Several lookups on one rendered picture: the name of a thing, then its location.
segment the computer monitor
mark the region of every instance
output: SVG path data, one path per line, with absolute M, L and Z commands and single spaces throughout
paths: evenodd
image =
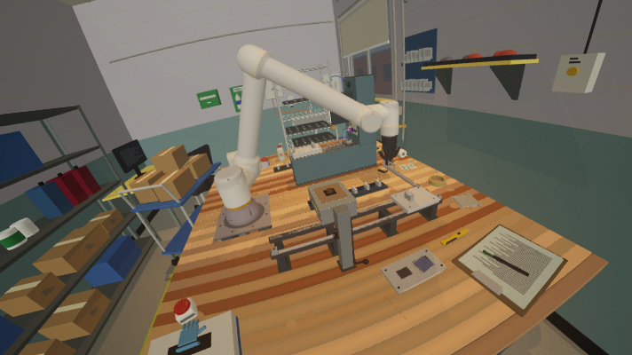
M 136 171 L 136 178 L 143 175 L 138 166 L 147 161 L 143 148 L 140 147 L 138 139 L 132 140 L 130 143 L 112 149 L 116 161 L 121 165 L 122 172 L 128 173 L 132 170 Z

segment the blue box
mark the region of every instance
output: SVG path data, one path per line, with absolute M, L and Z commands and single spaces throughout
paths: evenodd
M 54 182 L 34 187 L 25 194 L 49 219 L 63 216 L 73 209 L 73 204 Z
M 11 323 L 5 317 L 0 317 L 0 335 L 2 335 L 2 341 L 0 342 L 0 354 L 4 354 L 23 332 L 24 329 L 21 327 Z
M 22 133 L 0 134 L 0 183 L 43 167 Z
M 83 277 L 93 287 L 123 281 L 140 256 L 140 248 L 129 235 L 117 238 Z

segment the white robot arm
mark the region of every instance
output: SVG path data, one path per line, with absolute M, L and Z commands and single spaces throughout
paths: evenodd
M 383 139 L 397 139 L 399 103 L 385 100 L 379 105 L 362 105 L 310 76 L 273 59 L 266 50 L 244 45 L 237 52 L 243 71 L 238 152 L 235 165 L 218 172 L 215 184 L 226 209 L 230 225 L 245 225 L 257 219 L 260 209 L 253 205 L 250 187 L 261 172 L 257 155 L 265 81 L 293 91 L 340 115 L 368 133 L 381 130 Z

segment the teal machine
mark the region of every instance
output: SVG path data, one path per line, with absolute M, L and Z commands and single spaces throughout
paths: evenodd
M 344 78 L 343 94 L 358 101 L 363 105 L 374 105 L 375 86 L 372 75 L 352 76 Z M 348 121 L 331 113 L 331 124 L 340 124 L 347 127 Z M 350 171 L 375 166 L 375 135 L 367 133 L 360 127 L 353 127 L 355 132 L 346 132 L 346 137 L 352 142 L 346 144 L 340 141 L 338 145 L 329 145 L 322 148 L 322 153 L 294 158 L 290 155 L 294 179 L 297 185 L 312 183 L 324 178 L 332 178 Z

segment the blue glove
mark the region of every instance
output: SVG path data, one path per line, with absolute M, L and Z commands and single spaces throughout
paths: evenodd
M 204 329 L 206 329 L 206 326 L 203 326 L 201 329 L 199 329 L 199 323 L 199 319 L 189 320 L 186 324 L 182 326 L 176 352 L 187 351 L 200 345 L 200 342 L 197 341 L 197 337 L 201 332 L 204 331 Z

